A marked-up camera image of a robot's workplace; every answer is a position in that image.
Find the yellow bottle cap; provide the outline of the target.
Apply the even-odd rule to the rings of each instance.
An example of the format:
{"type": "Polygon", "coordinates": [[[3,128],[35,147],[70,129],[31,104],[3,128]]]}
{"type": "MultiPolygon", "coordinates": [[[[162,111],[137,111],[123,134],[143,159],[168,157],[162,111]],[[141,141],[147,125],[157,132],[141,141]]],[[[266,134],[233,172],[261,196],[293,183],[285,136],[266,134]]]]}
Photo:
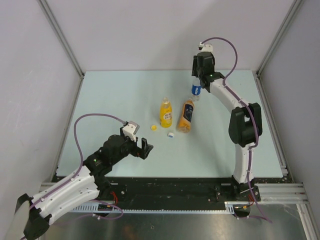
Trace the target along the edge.
{"type": "Polygon", "coordinates": [[[157,126],[156,126],[156,125],[152,125],[152,126],[150,127],[150,129],[151,129],[152,131],[156,131],[156,130],[157,130],[157,126]]]}

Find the clear Pepsi bottle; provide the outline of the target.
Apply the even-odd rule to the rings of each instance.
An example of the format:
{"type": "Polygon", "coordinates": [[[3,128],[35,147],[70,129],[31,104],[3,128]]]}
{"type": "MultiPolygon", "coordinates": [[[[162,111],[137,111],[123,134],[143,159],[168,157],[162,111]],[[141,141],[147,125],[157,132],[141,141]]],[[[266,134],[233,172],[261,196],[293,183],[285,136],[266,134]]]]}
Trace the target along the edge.
{"type": "Polygon", "coordinates": [[[201,89],[200,80],[198,78],[194,78],[191,87],[191,98],[194,102],[200,99],[201,89]]]}

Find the yellow juice bottle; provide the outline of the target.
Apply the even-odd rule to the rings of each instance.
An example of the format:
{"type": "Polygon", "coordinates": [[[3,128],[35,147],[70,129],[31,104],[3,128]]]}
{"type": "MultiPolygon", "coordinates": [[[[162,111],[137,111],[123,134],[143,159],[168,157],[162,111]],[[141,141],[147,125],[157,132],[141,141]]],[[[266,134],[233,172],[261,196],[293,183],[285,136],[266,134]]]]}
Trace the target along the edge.
{"type": "Polygon", "coordinates": [[[159,110],[160,125],[169,128],[172,125],[172,105],[167,97],[164,97],[159,110]]]}

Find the orange Pocari Sweat bottle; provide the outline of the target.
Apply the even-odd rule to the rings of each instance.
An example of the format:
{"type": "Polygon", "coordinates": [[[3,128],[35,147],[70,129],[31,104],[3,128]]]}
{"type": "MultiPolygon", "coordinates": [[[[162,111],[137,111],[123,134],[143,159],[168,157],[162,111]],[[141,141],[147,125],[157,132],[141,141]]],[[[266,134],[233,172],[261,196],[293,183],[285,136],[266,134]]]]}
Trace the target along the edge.
{"type": "Polygon", "coordinates": [[[188,133],[191,130],[191,122],[194,110],[194,102],[191,98],[188,98],[183,104],[180,119],[176,127],[178,132],[188,133]]]}

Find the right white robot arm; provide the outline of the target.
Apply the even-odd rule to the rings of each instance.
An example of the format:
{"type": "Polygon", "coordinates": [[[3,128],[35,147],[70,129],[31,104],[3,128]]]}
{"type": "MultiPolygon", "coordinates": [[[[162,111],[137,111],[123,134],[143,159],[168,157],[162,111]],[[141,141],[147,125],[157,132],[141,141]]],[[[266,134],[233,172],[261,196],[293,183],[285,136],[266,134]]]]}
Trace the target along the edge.
{"type": "Polygon", "coordinates": [[[200,86],[215,96],[230,112],[228,134],[235,144],[235,167],[230,186],[217,194],[226,194],[227,200],[246,201],[254,193],[252,173],[253,149],[262,135],[262,109],[256,103],[248,103],[226,85],[225,76],[215,70],[215,57],[204,47],[193,57],[192,76],[199,79],[200,86]]]}

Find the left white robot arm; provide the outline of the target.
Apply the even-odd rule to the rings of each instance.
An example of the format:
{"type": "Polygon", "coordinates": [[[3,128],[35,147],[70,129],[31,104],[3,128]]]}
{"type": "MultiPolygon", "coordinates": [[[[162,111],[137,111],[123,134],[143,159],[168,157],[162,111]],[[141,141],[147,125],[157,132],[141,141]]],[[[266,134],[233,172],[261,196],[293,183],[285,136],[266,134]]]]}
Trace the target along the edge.
{"type": "Polygon", "coordinates": [[[139,147],[137,141],[128,136],[111,135],[102,147],[87,157],[80,170],[34,196],[21,195],[16,208],[27,202],[30,209],[19,238],[35,240],[75,207],[92,200],[107,199],[111,193],[111,183],[106,174],[112,171],[113,166],[128,155],[144,160],[152,149],[153,145],[148,144],[145,138],[142,138],[139,147]]]}

